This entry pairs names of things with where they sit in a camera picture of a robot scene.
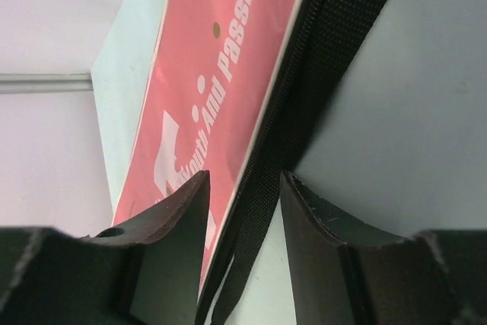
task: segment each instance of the black strap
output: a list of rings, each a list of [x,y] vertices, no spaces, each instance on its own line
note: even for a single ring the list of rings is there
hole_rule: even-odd
[[[223,325],[240,300],[275,211],[279,174],[298,163],[315,122],[386,1],[323,0],[317,22],[310,29],[311,37],[304,45],[302,62],[294,70],[286,103],[269,127],[248,189],[242,194],[247,211],[238,231],[234,261],[213,311],[212,325]]]

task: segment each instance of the pink sign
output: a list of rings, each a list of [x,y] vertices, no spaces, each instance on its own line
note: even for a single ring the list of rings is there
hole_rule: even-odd
[[[295,0],[168,0],[118,224],[211,174],[202,280],[238,185]]]

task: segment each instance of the white wall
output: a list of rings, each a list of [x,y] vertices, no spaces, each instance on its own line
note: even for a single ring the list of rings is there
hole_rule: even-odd
[[[0,94],[0,226],[110,226],[92,92]]]
[[[400,235],[487,228],[487,0],[389,0],[298,175]]]
[[[0,74],[91,70],[123,0],[0,0]]]

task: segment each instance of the white ceiling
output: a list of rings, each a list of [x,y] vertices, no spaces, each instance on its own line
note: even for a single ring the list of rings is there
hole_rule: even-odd
[[[0,74],[89,72],[123,0],[0,0]]]

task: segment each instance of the dark plastic part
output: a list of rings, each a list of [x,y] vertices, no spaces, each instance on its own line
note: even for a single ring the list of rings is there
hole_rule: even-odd
[[[298,325],[487,323],[487,232],[401,238],[289,173],[281,204]]]
[[[0,229],[2,325],[192,325],[209,174],[97,237]]]

